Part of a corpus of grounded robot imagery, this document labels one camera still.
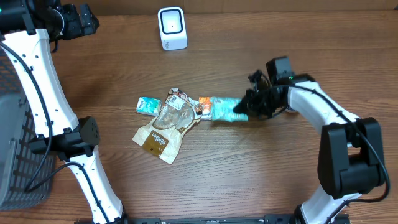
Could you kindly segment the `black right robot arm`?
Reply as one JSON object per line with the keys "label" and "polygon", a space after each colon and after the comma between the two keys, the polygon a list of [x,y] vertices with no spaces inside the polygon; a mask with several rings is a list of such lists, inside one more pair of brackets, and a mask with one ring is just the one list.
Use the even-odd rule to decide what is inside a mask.
{"label": "black right robot arm", "polygon": [[266,215],[265,223],[349,223],[339,214],[345,207],[383,201],[391,181],[379,123],[345,110],[310,75],[295,74],[288,57],[273,58],[266,68],[248,77],[252,88],[233,111],[259,119],[300,113],[320,133],[320,185],[293,214]]}

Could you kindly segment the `small teal tissue pack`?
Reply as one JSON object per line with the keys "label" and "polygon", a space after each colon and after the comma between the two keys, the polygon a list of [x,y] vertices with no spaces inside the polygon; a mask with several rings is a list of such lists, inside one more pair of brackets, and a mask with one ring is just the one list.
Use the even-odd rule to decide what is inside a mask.
{"label": "small teal tissue pack", "polygon": [[158,116],[162,107],[162,101],[157,98],[140,97],[137,102],[136,111],[140,114]]}

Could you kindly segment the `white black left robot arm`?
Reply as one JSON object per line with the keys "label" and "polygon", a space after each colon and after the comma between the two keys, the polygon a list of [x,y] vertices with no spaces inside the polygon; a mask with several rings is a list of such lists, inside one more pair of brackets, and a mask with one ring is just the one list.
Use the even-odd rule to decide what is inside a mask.
{"label": "white black left robot arm", "polygon": [[89,5],[60,1],[1,2],[1,48],[12,62],[30,104],[35,137],[32,153],[55,154],[75,175],[91,208],[93,223],[127,223],[100,161],[100,132],[91,116],[78,118],[53,64],[60,40],[94,34],[100,22]]}

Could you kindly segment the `beige brown cookie pouch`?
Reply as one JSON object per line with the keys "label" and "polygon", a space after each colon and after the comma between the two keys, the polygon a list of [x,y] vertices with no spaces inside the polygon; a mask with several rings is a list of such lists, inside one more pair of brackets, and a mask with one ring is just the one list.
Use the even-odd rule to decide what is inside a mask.
{"label": "beige brown cookie pouch", "polygon": [[140,127],[132,140],[168,164],[177,158],[184,135],[200,122],[203,107],[179,88],[171,88],[160,113]]}

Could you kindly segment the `small orange snack packet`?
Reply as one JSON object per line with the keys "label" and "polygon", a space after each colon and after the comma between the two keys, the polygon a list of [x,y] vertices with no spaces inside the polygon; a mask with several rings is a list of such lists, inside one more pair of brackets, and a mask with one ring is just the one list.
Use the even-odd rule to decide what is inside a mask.
{"label": "small orange snack packet", "polygon": [[203,107],[203,112],[202,112],[202,120],[206,121],[211,121],[212,120],[212,115],[211,115],[211,107],[212,107],[212,102],[210,97],[199,97],[199,102]]}

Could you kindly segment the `green wet wipes pack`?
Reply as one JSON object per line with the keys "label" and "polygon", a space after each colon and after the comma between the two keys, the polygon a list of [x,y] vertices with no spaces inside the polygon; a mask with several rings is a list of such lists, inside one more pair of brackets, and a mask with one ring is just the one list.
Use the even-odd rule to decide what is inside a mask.
{"label": "green wet wipes pack", "polygon": [[211,97],[212,121],[248,121],[246,114],[235,113],[233,109],[241,102],[239,98]]}

